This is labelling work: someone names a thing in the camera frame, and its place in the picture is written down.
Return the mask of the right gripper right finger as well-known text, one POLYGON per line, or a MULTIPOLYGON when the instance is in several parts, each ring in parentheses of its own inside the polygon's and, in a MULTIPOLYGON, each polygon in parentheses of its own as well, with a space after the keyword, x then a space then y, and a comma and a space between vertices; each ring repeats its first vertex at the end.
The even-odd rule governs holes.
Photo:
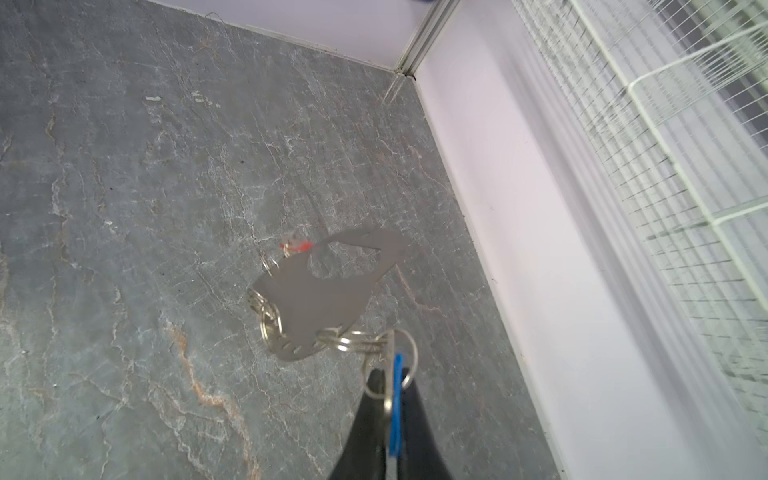
POLYGON ((415 381, 401 394, 400 480, 451 480, 415 381))

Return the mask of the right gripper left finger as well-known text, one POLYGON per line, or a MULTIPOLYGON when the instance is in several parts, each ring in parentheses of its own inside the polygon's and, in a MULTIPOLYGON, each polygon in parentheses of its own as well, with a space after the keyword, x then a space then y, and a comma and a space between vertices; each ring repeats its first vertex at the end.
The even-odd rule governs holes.
POLYGON ((330 480, 383 480, 386 477, 383 401, 361 397, 348 438, 330 480))

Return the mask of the metal keyring with shoe plate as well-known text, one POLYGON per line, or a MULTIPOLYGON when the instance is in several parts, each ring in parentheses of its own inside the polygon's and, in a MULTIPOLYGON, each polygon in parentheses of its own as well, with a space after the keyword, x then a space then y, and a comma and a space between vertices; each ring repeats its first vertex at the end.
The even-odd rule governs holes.
POLYGON ((402 375, 396 365, 397 338, 410 343, 413 369, 419 362, 415 339, 400 328, 368 333, 353 326, 366 310, 376 283, 404 258, 406 246, 406 238, 396 231, 363 227, 338 232, 280 261, 264 258, 265 272, 249 288, 248 297, 268 351, 284 362, 302 360, 326 348, 362 354, 365 359, 377 355, 388 362, 385 386, 381 393, 369 387, 364 391, 391 412, 415 377, 413 372, 402 375), (310 271, 310 257, 330 243, 376 250, 380 257, 366 274, 319 278, 310 271))

